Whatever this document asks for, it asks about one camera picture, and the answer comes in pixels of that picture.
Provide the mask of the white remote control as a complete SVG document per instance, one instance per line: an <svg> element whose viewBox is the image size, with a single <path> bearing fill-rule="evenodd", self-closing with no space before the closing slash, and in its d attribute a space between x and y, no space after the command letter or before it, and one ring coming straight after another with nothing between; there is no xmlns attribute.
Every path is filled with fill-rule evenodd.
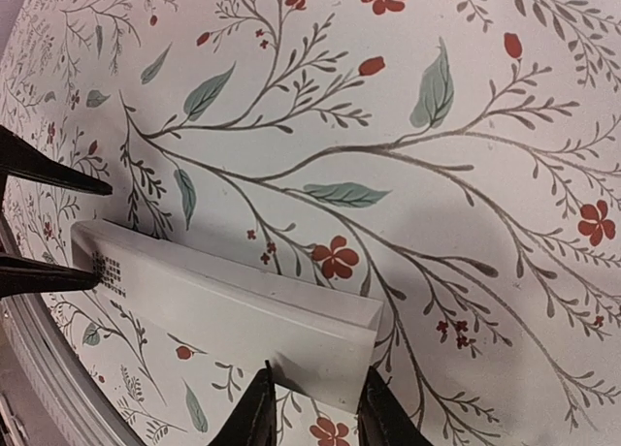
<svg viewBox="0 0 621 446"><path fill-rule="evenodd" d="M277 382L355 412L371 363L380 301L153 239L105 220L71 228L73 264L97 292L215 358L264 363Z"/></svg>

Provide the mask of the floral patterned table mat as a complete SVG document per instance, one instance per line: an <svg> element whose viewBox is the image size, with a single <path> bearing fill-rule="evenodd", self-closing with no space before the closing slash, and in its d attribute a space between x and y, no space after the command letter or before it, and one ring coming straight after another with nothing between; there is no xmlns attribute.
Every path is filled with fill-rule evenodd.
<svg viewBox="0 0 621 446"><path fill-rule="evenodd" d="M26 257L117 226L382 302L369 366L435 445L620 441L620 0L24 0L1 122L110 197L11 179ZM149 445L255 371L44 295Z"/></svg>

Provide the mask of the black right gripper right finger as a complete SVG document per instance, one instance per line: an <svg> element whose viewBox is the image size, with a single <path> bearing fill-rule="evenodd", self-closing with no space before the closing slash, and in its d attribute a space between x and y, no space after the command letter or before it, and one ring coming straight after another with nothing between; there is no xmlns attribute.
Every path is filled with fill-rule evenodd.
<svg viewBox="0 0 621 446"><path fill-rule="evenodd" d="M372 366L359 400L357 425L361 446L432 446Z"/></svg>

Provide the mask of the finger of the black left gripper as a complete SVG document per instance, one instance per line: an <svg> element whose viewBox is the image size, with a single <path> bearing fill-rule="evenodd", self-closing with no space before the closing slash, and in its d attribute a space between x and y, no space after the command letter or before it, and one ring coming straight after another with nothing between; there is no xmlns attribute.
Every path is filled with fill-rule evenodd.
<svg viewBox="0 0 621 446"><path fill-rule="evenodd" d="M108 182L55 162L2 126L1 196L4 196L10 175L86 194L113 194L113 188Z"/></svg>
<svg viewBox="0 0 621 446"><path fill-rule="evenodd" d="M8 254L1 255L1 298L23 294L90 290L100 282L91 271L81 271Z"/></svg>

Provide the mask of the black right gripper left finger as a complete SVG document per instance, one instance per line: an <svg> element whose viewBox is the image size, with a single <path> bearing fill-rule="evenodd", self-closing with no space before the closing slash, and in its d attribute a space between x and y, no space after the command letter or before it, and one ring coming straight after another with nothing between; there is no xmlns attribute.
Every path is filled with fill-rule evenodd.
<svg viewBox="0 0 621 446"><path fill-rule="evenodd" d="M277 401L273 371L268 361L259 369L238 404L216 435L223 446L275 446Z"/></svg>

